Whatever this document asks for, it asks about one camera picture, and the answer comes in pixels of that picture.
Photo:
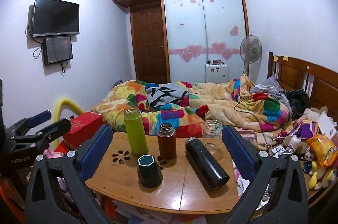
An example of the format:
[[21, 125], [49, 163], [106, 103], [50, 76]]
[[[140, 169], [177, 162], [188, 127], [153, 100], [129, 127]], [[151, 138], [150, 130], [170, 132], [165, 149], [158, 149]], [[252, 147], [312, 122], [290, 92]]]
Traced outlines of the dark teal hexagonal cup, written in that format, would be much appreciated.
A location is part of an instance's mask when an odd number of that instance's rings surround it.
[[162, 183], [162, 171], [152, 155], [145, 154], [138, 158], [138, 177], [143, 187], [155, 188]]

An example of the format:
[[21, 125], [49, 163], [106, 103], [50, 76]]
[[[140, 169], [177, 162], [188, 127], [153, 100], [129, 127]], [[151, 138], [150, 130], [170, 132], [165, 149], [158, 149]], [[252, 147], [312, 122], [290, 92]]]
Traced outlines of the black thermos lying down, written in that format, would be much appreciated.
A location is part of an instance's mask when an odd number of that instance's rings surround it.
[[229, 175], [198, 138], [188, 138], [185, 150], [192, 168], [209, 190], [216, 190], [227, 184]]

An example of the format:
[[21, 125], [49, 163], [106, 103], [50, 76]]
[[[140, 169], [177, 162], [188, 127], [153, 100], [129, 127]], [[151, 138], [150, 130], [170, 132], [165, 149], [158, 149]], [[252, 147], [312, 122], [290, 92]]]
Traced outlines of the yellow plush toy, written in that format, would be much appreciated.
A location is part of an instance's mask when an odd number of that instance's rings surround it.
[[317, 161], [312, 161], [311, 165], [312, 169], [309, 173], [311, 178], [308, 184], [310, 190], [326, 189], [333, 184], [337, 177], [336, 168], [322, 168]]

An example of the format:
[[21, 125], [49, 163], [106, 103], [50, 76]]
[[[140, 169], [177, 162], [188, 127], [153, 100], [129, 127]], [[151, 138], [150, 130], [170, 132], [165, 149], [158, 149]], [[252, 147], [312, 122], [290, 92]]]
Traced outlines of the orange snack bag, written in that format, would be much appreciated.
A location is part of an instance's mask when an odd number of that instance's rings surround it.
[[322, 168], [330, 167], [336, 162], [337, 147], [326, 135], [317, 134], [306, 142], [315, 153], [317, 162]]

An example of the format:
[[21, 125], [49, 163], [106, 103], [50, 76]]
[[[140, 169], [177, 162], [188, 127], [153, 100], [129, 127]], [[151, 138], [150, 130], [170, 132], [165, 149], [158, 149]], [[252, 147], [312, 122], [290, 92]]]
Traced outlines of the red cardboard box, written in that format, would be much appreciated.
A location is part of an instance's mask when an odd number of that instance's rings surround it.
[[89, 111], [71, 119], [71, 129], [63, 135], [65, 144], [69, 148], [79, 148], [103, 123], [102, 115]]

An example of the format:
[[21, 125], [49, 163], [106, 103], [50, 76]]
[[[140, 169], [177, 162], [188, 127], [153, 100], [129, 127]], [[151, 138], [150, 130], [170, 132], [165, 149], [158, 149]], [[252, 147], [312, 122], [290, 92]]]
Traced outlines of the clear glass jar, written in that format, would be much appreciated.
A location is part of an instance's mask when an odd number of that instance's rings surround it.
[[218, 152], [222, 142], [223, 125], [217, 120], [208, 120], [204, 124], [202, 143], [211, 154]]

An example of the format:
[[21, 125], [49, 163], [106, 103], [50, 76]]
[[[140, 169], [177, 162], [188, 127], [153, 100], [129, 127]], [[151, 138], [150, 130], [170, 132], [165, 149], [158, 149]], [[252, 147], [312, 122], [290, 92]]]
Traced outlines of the green tall bottle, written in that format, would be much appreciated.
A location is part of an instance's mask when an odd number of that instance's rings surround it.
[[138, 108], [129, 107], [124, 110], [124, 124], [132, 154], [134, 156], [147, 154], [146, 134], [142, 116]]

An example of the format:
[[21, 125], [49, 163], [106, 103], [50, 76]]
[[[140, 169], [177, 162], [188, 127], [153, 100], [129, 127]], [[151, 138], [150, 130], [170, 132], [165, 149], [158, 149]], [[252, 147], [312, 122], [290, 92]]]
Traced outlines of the black clothing pile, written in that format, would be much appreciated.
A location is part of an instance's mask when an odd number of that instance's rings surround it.
[[304, 111], [309, 107], [308, 94], [303, 89], [299, 89], [285, 91], [285, 96], [292, 110], [291, 119], [302, 117]]

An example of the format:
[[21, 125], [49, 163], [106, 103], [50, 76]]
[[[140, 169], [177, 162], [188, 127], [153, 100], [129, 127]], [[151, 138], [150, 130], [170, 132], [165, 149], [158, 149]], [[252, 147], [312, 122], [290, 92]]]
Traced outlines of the dark red thermos bottle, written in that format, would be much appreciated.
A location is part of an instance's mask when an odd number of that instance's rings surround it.
[[158, 129], [158, 145], [160, 156], [165, 160], [176, 158], [176, 134], [170, 123], [162, 123]]

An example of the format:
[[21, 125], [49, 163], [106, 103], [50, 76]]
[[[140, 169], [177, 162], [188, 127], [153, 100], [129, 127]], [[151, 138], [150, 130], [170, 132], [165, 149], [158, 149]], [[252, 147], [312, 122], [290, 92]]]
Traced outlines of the white small cabinet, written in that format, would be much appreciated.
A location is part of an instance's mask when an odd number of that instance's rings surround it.
[[210, 59], [205, 64], [205, 82], [225, 83], [229, 81], [230, 66], [221, 60], [212, 62]]

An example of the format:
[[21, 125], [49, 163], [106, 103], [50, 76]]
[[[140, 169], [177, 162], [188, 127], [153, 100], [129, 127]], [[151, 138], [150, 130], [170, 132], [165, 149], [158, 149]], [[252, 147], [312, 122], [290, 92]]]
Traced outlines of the grey black garment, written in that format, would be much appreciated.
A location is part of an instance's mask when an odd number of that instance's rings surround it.
[[177, 83], [149, 83], [145, 86], [145, 91], [150, 108], [176, 103], [189, 95], [189, 91]]

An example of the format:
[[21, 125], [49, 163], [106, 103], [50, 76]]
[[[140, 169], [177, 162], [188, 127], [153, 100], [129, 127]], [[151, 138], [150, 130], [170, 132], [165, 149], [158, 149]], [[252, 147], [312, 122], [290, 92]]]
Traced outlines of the grey standing fan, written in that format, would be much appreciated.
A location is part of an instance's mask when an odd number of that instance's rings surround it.
[[255, 35], [246, 36], [240, 45], [240, 56], [244, 61], [244, 74], [249, 76], [250, 64], [255, 63], [262, 55], [262, 44]]

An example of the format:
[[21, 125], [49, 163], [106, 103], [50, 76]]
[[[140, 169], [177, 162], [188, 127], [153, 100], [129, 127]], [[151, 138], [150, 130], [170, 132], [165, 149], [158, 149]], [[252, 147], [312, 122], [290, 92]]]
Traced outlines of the brown wooden door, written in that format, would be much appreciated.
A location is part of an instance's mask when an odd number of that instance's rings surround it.
[[130, 7], [136, 79], [167, 83], [168, 64], [161, 0], [138, 0]]

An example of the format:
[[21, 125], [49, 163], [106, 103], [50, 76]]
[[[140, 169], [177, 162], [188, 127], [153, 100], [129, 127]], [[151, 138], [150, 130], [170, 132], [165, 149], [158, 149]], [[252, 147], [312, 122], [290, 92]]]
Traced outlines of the white sliding wardrobe with hearts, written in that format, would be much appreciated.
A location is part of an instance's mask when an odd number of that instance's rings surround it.
[[246, 37], [242, 0], [163, 1], [171, 81], [205, 82], [208, 59], [228, 64], [229, 80], [241, 77], [240, 45]]

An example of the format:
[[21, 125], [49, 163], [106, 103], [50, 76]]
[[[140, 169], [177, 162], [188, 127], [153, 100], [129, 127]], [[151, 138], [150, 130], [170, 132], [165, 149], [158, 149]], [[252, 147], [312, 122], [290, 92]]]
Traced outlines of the black wall television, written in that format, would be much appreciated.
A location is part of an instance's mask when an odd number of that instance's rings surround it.
[[35, 0], [32, 37], [77, 35], [80, 33], [80, 5], [62, 0]]

